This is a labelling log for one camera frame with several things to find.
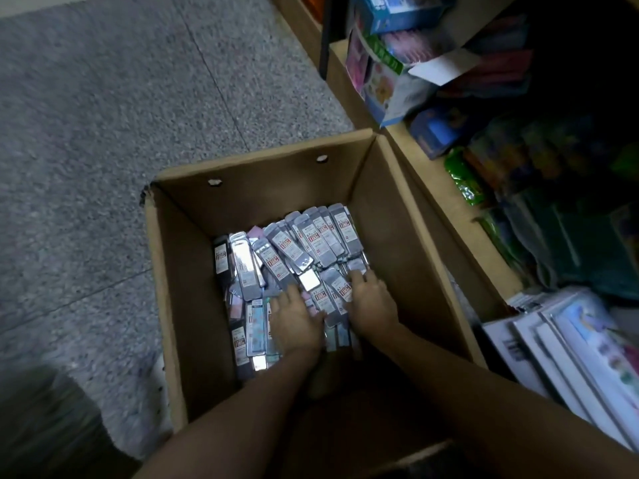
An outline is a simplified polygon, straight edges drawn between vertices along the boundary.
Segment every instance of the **terrazzo floor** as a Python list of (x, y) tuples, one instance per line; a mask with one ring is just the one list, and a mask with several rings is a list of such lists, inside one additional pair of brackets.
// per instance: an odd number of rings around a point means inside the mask
[(0, 19), (0, 363), (69, 371), (144, 457), (161, 353), (140, 191), (352, 130), (269, 0), (87, 0)]

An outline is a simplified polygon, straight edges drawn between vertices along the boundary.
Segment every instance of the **orange object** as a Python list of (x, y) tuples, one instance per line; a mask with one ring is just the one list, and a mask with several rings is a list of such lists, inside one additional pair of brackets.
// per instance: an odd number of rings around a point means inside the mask
[(322, 21), (322, 17), (324, 14), (324, 0), (302, 0), (306, 7), (313, 15), (313, 18), (317, 20), (319, 23)]

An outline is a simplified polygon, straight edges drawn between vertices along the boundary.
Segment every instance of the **open product box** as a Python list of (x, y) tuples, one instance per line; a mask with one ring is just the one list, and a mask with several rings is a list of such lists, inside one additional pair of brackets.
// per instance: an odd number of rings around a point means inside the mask
[[(348, 206), (400, 320), (483, 365), (386, 137), (363, 129), (169, 168), (149, 185), (144, 204), (176, 431), (239, 387), (212, 239), (335, 202)], [(448, 438), (437, 412), (394, 365), (368, 347), (361, 362), (343, 349), (323, 354), (309, 377), (268, 475), (370, 475)]]

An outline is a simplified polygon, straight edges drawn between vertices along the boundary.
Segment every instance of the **person's right hand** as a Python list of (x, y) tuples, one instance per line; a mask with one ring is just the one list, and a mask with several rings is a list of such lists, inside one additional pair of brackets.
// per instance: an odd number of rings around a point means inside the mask
[(380, 347), (399, 325), (397, 305), (372, 269), (365, 276), (360, 271), (351, 271), (349, 276), (353, 287), (353, 301), (347, 305), (349, 319), (357, 334)]

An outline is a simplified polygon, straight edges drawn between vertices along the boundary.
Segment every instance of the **teal box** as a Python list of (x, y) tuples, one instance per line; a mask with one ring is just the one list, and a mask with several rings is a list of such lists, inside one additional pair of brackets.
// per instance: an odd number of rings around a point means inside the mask
[(428, 29), (457, 0), (355, 0), (363, 31), (382, 34), (398, 30)]

